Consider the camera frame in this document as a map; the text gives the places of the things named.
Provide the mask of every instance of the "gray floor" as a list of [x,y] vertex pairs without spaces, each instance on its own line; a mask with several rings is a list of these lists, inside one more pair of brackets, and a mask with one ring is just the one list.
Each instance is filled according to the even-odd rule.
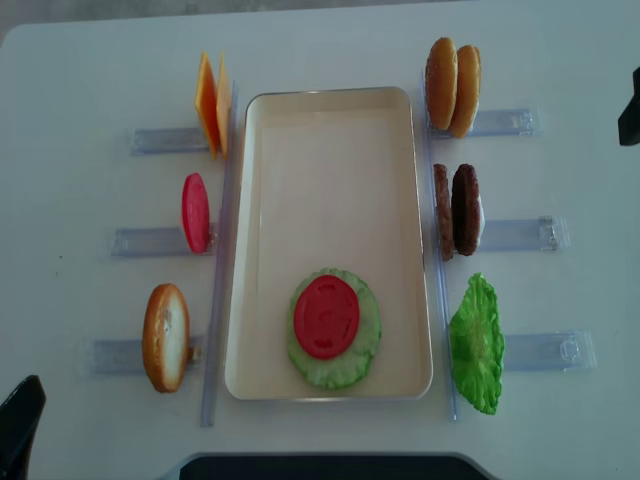
[[0,0],[0,43],[25,23],[425,3],[438,0]]

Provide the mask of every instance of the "black mat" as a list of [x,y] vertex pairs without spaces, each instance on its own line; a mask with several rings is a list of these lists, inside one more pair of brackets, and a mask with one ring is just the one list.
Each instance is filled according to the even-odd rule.
[[180,480],[488,480],[460,458],[385,455],[210,456],[191,461]]

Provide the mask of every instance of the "brown burger patty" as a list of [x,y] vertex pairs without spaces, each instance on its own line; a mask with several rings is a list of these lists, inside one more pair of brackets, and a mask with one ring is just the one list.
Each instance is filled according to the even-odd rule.
[[453,176],[451,212],[453,243],[461,255],[473,255],[478,248],[480,233],[480,188],[476,170],[469,164],[458,167]]
[[434,165],[433,176],[436,183],[436,211],[440,230],[440,249],[442,259],[446,261],[453,257],[453,222],[451,220],[447,167],[439,163]]

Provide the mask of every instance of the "bottom bun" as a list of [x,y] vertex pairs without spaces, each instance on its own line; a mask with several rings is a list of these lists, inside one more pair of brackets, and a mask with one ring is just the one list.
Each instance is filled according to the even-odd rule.
[[158,392],[180,388],[188,356],[187,302],[175,285],[158,285],[149,297],[142,331],[142,362]]

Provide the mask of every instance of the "plastic holder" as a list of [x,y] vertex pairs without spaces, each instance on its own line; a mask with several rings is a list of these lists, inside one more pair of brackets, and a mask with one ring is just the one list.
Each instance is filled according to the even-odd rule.
[[[424,76],[422,82],[422,103],[425,121],[423,125],[424,181],[431,192],[431,216],[437,218],[435,180],[431,142],[435,139],[451,138],[451,134],[429,126],[426,108]],[[537,110],[492,110],[478,112],[474,126],[468,136],[520,135],[530,136],[542,132]],[[447,391],[450,400],[451,420],[458,420],[458,392],[452,377],[451,344],[449,320],[451,314],[448,303],[447,276],[440,250],[440,232],[437,221],[431,222],[431,248],[435,270],[438,314],[443,327],[444,365]],[[556,251],[570,245],[566,221],[561,217],[542,216],[527,220],[488,220],[480,238],[478,252],[516,251]],[[531,335],[507,335],[505,347],[505,371],[574,371],[596,368],[595,352],[588,331],[575,330],[564,333]]]
[[[213,255],[218,228],[209,226],[212,242],[200,255]],[[107,256],[118,258],[178,257],[195,255],[184,232],[174,228],[118,228],[107,235]]]
[[552,252],[570,245],[567,222],[562,217],[489,220],[476,252]]
[[[190,358],[187,370],[202,365],[203,336],[189,339]],[[81,365],[88,375],[144,374],[141,340],[94,340],[87,342],[81,352]]]
[[[452,138],[451,132],[430,128],[434,140]],[[496,137],[516,135],[532,137],[542,133],[540,114],[535,108],[513,110],[481,110],[473,120],[467,137]]]
[[596,366],[588,331],[506,336],[506,372],[589,371]]
[[193,128],[136,129],[131,134],[131,155],[208,152],[204,131]]
[[233,259],[231,242],[234,221],[232,218],[233,200],[239,188],[236,179],[240,175],[242,162],[239,158],[242,145],[238,144],[238,89],[235,82],[231,89],[231,113],[228,125],[228,158],[224,165],[224,183],[222,187],[222,207],[220,209],[220,228],[216,245],[216,271],[213,283],[213,302],[211,305],[211,321],[207,331],[207,352],[205,359],[204,385],[202,387],[202,401],[200,403],[200,426],[213,425],[215,416],[216,397],[218,392],[220,324],[222,323],[227,302],[227,284],[230,280],[229,267]]

